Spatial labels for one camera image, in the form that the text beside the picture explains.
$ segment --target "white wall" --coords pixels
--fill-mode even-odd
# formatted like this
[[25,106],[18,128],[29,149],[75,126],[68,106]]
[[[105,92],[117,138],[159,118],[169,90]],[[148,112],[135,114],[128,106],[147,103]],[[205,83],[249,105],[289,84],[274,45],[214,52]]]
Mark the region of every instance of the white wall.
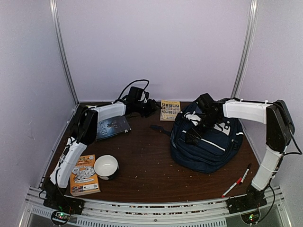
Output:
[[[257,30],[241,98],[286,101],[303,149],[303,2],[260,1]],[[265,152],[265,125],[245,122],[259,157]],[[295,151],[291,143],[288,151]],[[282,187],[295,226],[303,222],[303,157],[286,156],[273,181]]]
[[250,0],[58,1],[79,100],[114,100],[143,78],[156,100],[229,97],[249,10]]
[[12,227],[74,105],[49,1],[0,5],[0,225]]

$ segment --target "dark book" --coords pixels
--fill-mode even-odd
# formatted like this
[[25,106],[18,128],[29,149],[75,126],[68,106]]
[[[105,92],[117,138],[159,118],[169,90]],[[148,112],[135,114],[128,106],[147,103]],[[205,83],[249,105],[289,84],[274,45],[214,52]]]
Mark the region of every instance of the dark book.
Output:
[[97,140],[103,140],[120,133],[127,133],[131,130],[125,116],[112,117],[98,122]]

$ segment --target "backpack strap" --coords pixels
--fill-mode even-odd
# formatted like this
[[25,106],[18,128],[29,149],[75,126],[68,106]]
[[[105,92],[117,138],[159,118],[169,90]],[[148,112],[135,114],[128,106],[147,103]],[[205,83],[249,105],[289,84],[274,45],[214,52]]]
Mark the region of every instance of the backpack strap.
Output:
[[165,135],[168,135],[168,136],[170,136],[170,134],[171,134],[170,131],[166,131],[162,126],[151,124],[150,128],[154,129],[156,131],[162,132],[162,133],[164,133]]

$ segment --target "white marker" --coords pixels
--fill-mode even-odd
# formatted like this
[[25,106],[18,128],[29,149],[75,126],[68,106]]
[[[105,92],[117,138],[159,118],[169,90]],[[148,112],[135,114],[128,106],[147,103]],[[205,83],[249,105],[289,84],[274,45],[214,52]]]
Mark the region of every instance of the white marker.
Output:
[[249,165],[247,166],[246,172],[245,172],[244,176],[242,177],[242,180],[241,180],[240,184],[242,184],[244,182],[244,179],[246,178],[250,168],[251,168],[251,163],[249,163]]
[[231,191],[231,189],[233,189],[237,184],[240,184],[242,180],[242,177],[240,177],[237,182],[235,182],[226,192],[224,192],[223,195],[221,195],[221,197],[225,197],[227,193],[229,193]]

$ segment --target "wooden table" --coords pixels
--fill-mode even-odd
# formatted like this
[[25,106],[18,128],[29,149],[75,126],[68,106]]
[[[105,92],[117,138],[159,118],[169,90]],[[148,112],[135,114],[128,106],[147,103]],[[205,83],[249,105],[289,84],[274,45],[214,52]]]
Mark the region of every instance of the wooden table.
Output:
[[[244,183],[241,186],[237,185],[228,195],[246,192],[259,167],[246,138],[238,154],[229,163],[213,174],[202,174],[182,167],[172,160],[169,137],[150,129],[149,126],[160,125],[170,131],[173,122],[161,122],[159,119],[160,111],[148,118],[140,116],[129,118],[132,127],[130,133],[120,134],[88,146],[83,155],[95,154],[98,158],[104,154],[111,154],[119,161],[120,173],[112,181],[100,179],[102,192],[85,195],[83,198],[119,202],[177,202],[219,198],[243,176],[247,165],[252,163]],[[68,136],[66,133],[63,137],[47,175],[55,168],[64,149],[64,139]]]

